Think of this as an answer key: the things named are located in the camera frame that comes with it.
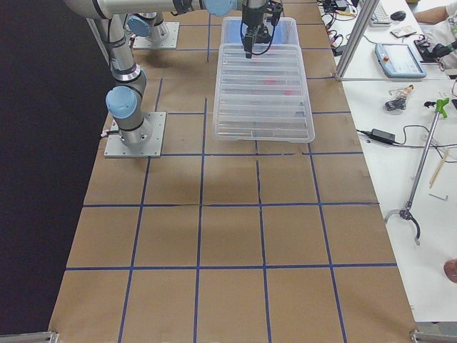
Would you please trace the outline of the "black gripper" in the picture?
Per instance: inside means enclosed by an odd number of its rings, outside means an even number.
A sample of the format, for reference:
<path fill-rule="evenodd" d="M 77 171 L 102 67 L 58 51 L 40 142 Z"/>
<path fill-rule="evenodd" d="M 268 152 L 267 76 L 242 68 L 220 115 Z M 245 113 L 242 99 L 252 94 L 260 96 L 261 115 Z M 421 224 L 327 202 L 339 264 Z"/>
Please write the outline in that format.
<path fill-rule="evenodd" d="M 242 1 L 241 41 L 245 56 L 251 59 L 256 43 L 270 44 L 273 34 L 269 33 L 266 22 L 273 28 L 278 25 L 283 13 L 283 4 L 277 1 Z"/>

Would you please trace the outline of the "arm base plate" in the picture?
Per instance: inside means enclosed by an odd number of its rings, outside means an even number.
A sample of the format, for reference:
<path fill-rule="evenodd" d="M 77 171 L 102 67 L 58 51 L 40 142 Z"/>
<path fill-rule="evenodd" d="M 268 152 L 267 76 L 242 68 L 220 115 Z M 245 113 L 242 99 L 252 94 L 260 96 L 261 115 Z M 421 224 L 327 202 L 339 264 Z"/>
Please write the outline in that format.
<path fill-rule="evenodd" d="M 122 131 L 113 119 L 107 136 L 106 158 L 160 158 L 166 127 L 166 112 L 146 112 L 141 127 Z"/>
<path fill-rule="evenodd" d="M 134 29 L 134 50 L 164 50 L 177 47 L 179 22 L 162 22 L 158 26 L 146 26 L 145 29 Z"/>

